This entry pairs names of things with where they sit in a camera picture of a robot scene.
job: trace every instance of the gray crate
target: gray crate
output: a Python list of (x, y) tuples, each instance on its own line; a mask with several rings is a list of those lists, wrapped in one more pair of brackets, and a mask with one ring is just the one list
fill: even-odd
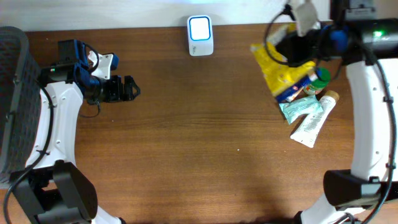
[(11, 172), (24, 170), (40, 118), (40, 67), (29, 53), (29, 41), (15, 27), (0, 28), (0, 189)]

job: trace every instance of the tube with brown cap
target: tube with brown cap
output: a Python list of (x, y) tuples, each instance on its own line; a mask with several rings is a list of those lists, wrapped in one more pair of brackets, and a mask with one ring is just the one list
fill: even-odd
[(323, 123), (326, 121), (326, 118), (335, 107), (339, 99), (340, 96), (335, 91), (327, 91), (325, 96), (323, 96), (319, 101), (319, 103), (322, 105), (323, 112), (307, 115), (303, 123), (290, 136), (290, 138), (310, 148), (313, 148)]

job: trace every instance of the yellow plastic package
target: yellow plastic package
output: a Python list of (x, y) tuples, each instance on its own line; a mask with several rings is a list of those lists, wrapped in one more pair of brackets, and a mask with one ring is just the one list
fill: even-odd
[[(272, 56), (277, 60), (283, 61), (283, 55), (278, 53), (271, 43), (268, 42), (267, 44)], [(314, 62), (307, 62), (297, 68), (281, 65), (268, 56), (264, 49), (264, 44), (252, 44), (251, 51), (261, 67), (273, 97), (278, 96), (283, 91), (296, 84), (305, 75), (312, 73), (315, 67)]]

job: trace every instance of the teal package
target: teal package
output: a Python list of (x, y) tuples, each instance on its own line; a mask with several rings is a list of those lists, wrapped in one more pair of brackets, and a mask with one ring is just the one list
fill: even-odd
[(289, 124), (303, 114), (323, 112), (315, 95), (295, 100), (293, 103), (279, 103), (279, 107)]

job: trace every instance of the white wall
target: white wall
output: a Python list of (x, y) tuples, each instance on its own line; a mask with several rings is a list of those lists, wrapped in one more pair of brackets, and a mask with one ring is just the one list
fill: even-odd
[[(383, 2), (390, 16), (397, 15), (396, 0), (375, 1)], [(313, 2), (319, 18), (327, 20), (329, 0)], [(266, 23), (284, 3), (285, 0), (0, 0), (0, 25), (22, 30), (168, 27), (184, 26), (185, 19), (195, 14), (209, 15), (214, 25)]]

